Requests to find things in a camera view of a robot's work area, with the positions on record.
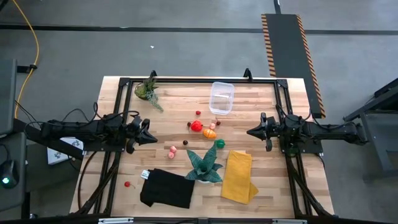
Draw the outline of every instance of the plastic container lid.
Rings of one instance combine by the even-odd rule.
[[[232,110],[235,87],[229,83],[214,82],[211,86],[209,108],[213,114],[227,115]]]

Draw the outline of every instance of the green light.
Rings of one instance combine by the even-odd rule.
[[[2,179],[2,182],[5,184],[8,184],[10,182],[10,179],[8,179],[7,177]]]

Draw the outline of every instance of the potted plant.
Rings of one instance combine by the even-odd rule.
[[[155,83],[156,79],[151,75],[148,79],[145,79],[142,83],[136,86],[134,93],[136,96],[138,96],[138,98],[142,100],[148,100],[153,106],[163,112],[163,108],[157,103],[158,97],[154,92],[154,90],[157,88],[157,86],[154,86]]]
[[[221,168],[222,165],[215,163],[217,158],[216,143],[214,143],[213,147],[206,152],[203,159],[191,150],[187,150],[187,153],[191,160],[193,170],[187,174],[185,177],[186,179],[211,183],[223,181],[217,174],[217,170]]]

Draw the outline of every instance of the yellow towel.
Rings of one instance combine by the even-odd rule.
[[[230,151],[226,163],[221,196],[248,204],[259,192],[257,187],[250,182],[251,155]]]

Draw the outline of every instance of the wooden tabletop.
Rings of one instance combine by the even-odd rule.
[[[120,77],[104,77],[98,97],[99,114],[113,112],[114,101]],[[307,117],[308,98],[302,79],[287,79],[293,112]],[[260,122],[260,112],[277,119],[274,87],[270,84],[234,84],[233,110],[226,116],[212,114],[208,102],[211,83],[158,83],[155,90],[159,96],[161,113],[148,102],[132,94],[130,110],[138,110],[141,118],[150,119],[150,133],[159,141],[155,144],[137,146],[133,154],[123,153],[119,166],[118,180],[114,194],[112,216],[129,217],[218,217],[218,218],[293,218],[292,199],[287,178],[285,158],[280,153],[277,139],[273,139],[272,152],[266,152],[265,143],[246,134],[248,129]],[[122,96],[120,109],[123,109]],[[174,174],[186,175],[192,170],[186,149],[194,150],[203,157],[214,140],[206,139],[202,133],[194,133],[187,128],[187,122],[199,119],[207,126],[216,120],[221,121],[215,131],[218,139],[224,139],[226,146],[217,150],[217,163],[224,165],[218,170],[224,176],[226,160],[230,150],[252,155],[251,181],[259,193],[249,205],[222,198],[221,186],[217,184],[195,183],[190,209],[177,208],[155,203],[152,207],[139,199],[144,179],[140,177],[144,169],[163,169]],[[174,159],[167,154],[170,146],[178,151]],[[104,153],[97,153],[88,165],[81,187],[84,203],[98,185]],[[303,164],[307,184],[323,207],[333,213],[328,183],[321,161],[314,155],[304,154]],[[125,181],[132,185],[125,187]],[[105,190],[103,202],[108,190]],[[298,190],[300,206],[303,209],[302,194]],[[71,212],[77,208],[77,193],[73,198]]]

